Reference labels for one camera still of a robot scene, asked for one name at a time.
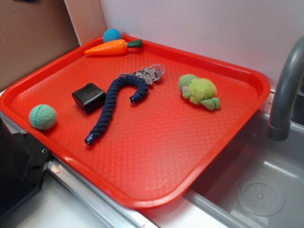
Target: white wall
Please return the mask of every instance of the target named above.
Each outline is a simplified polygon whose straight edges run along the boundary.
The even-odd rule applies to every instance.
[[[248,67],[276,87],[304,35],[303,0],[100,0],[107,28]]]

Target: navy blue rope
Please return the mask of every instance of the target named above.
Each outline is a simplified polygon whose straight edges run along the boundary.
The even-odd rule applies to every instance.
[[[104,108],[100,114],[97,124],[86,137],[85,143],[92,145],[93,142],[105,133],[116,105],[116,98],[119,90],[125,86],[136,86],[136,93],[130,97],[131,103],[136,103],[145,98],[148,93],[148,84],[141,78],[134,75],[121,76],[115,79],[107,92]]]

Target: teal ball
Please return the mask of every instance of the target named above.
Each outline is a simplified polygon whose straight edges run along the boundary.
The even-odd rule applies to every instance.
[[[104,33],[104,43],[110,42],[117,39],[122,39],[123,36],[117,29],[109,29]]]
[[[57,120],[57,113],[54,108],[47,104],[40,104],[34,107],[29,114],[29,121],[38,130],[52,128]]]

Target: tray rim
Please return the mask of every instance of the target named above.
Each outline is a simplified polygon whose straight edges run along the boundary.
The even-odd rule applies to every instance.
[[[123,39],[126,41],[128,40],[135,40],[136,38],[123,35]],[[11,118],[16,124],[18,124],[23,129],[28,130],[31,134],[33,134],[37,139],[39,139],[42,143],[44,143],[46,146],[49,147],[49,149],[53,151],[66,151],[61,145],[58,145],[57,143],[52,143],[44,134],[41,134],[40,131],[33,129],[28,121],[21,118],[16,112],[10,109],[10,103],[13,101],[15,97],[18,96],[18,94],[22,93],[23,91],[29,89],[31,86],[35,85],[36,83],[40,82],[41,80],[47,78],[48,76],[51,76],[56,71],[64,68],[67,66],[67,64],[63,64],[62,62],[68,62],[68,61],[75,61],[79,59],[80,57],[84,56],[84,50],[94,47],[100,43],[103,42],[103,38],[99,37],[96,39],[93,39],[92,41],[72,50],[71,52],[63,55],[62,57],[56,59],[55,61],[47,64],[46,66],[42,67],[41,69],[33,72],[32,74],[26,76],[22,80],[14,83],[10,87],[8,87],[5,92],[0,97],[0,110],[7,115],[9,118]],[[156,44],[150,41],[143,40],[144,43],[144,50],[151,51],[151,48],[153,48],[153,51],[159,51],[159,50],[165,50],[167,53],[166,57],[170,57],[172,54],[179,54],[179,61],[182,61],[183,63],[188,62],[191,63],[191,61],[203,61],[205,64],[207,64],[208,67],[213,67],[214,69],[217,69],[218,74],[221,74],[221,70],[231,70],[233,72],[239,71],[242,72],[242,74],[246,73],[248,74],[247,78],[238,78],[237,76],[234,76],[233,78],[245,83],[248,83],[254,87],[254,89],[257,91],[257,100],[255,103],[250,106],[250,108],[242,114],[242,116],[237,120],[237,122],[226,132],[226,134],[223,135],[220,142],[217,143],[207,154],[206,157],[201,160],[197,166],[193,168],[193,170],[189,173],[189,175],[171,192],[168,192],[166,195],[157,198],[157,199],[147,199],[147,200],[138,200],[135,198],[132,198],[130,196],[126,196],[126,193],[123,192],[121,189],[117,188],[116,186],[111,186],[111,190],[105,191],[110,197],[113,197],[118,202],[124,204],[125,206],[135,208],[135,209],[143,209],[143,208],[153,208],[160,206],[162,204],[165,204],[179,196],[181,196],[188,188],[185,188],[184,186],[190,186],[196,178],[204,171],[206,166],[210,164],[214,160],[214,153],[211,153],[212,151],[218,151],[216,154],[218,155],[220,151],[233,139],[233,137],[240,131],[240,129],[249,121],[249,119],[254,115],[254,113],[259,109],[259,107],[262,105],[262,103],[268,98],[270,94],[270,83],[267,80],[267,78],[252,69],[245,68],[242,66],[234,65],[231,63],[227,63],[224,61],[212,59],[205,56],[200,56],[194,53],[190,53],[183,50],[178,50],[172,47],[167,47],[164,45]],[[82,176],[87,176],[87,174],[90,175],[90,182],[92,182],[94,185],[96,185],[99,189],[103,190],[102,187],[105,186],[105,183],[108,182],[105,178],[103,178],[100,175],[97,175],[96,173],[92,173],[88,167],[86,167],[85,164],[82,164],[80,161],[77,161],[77,158],[70,154],[70,156],[67,159],[61,159],[64,163],[66,163],[68,166],[70,166],[72,169],[79,172]]]

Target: black cube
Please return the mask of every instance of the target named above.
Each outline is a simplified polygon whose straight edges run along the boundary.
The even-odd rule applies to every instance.
[[[105,104],[106,93],[93,83],[72,93],[72,97],[87,114]]]

